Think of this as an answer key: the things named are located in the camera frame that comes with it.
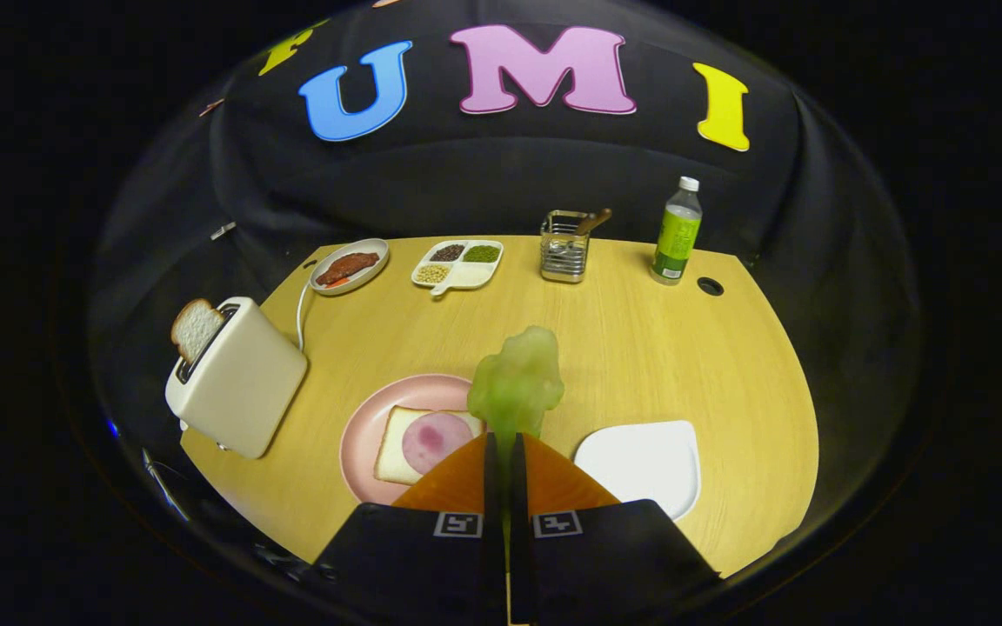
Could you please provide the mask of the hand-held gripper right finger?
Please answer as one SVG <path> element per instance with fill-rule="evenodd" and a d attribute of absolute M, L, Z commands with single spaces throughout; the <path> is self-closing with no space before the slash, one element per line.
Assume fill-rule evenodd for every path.
<path fill-rule="evenodd" d="M 620 502 L 529 433 L 511 456 L 511 615 L 532 625 L 668 625 L 721 580 L 651 499 Z"/>

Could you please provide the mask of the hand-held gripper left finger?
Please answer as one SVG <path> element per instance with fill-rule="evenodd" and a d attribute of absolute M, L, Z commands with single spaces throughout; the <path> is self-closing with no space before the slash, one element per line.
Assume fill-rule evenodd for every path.
<path fill-rule="evenodd" d="M 361 503 L 314 562 L 338 625 L 505 625 L 497 445 L 476 437 L 392 506 Z"/>

